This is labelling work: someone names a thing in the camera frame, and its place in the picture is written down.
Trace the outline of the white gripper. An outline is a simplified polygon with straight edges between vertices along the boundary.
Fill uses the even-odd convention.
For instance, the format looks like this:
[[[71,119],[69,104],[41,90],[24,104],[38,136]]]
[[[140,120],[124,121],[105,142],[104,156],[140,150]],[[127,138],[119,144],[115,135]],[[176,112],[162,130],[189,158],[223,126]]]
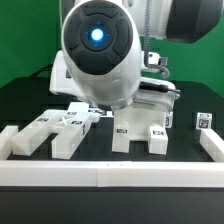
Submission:
[[[53,94],[66,94],[104,110],[127,106],[170,112],[176,99],[175,86],[140,75],[141,56],[129,54],[121,64],[104,75],[83,73],[63,51],[56,55],[50,79]]]

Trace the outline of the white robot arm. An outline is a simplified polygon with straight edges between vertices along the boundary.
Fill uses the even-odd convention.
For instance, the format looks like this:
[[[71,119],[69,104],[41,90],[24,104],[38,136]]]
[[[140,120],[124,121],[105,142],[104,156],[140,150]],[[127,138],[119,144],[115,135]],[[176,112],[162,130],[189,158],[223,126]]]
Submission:
[[[50,91],[113,111],[175,100],[180,91],[171,83],[141,77],[154,70],[167,78],[169,70],[149,61],[140,38],[194,43],[223,11],[224,0],[74,0],[62,21]]]

